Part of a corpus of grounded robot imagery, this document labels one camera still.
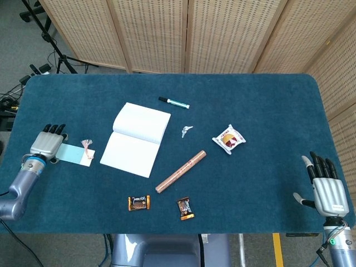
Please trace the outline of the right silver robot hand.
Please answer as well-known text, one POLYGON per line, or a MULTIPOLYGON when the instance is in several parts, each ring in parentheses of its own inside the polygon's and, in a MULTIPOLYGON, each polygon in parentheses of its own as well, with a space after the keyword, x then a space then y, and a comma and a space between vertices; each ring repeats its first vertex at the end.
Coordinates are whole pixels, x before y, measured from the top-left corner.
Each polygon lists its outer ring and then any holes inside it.
POLYGON ((312 151, 310 156, 301 158, 313 188, 314 200, 307 200, 297 192, 293 193, 294 199, 301 205, 316 209, 323 217, 345 217, 349 213, 347 196, 333 162, 312 151))

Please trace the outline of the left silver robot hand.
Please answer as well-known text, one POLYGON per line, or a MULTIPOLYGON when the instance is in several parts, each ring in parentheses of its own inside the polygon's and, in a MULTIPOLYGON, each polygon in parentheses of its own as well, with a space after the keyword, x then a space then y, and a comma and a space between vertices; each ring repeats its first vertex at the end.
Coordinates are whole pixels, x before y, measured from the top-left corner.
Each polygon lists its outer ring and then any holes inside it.
POLYGON ((62 133, 65 126, 47 124, 36 137, 30 153, 52 164, 58 163, 56 154, 61 144, 68 139, 68 134, 62 133))

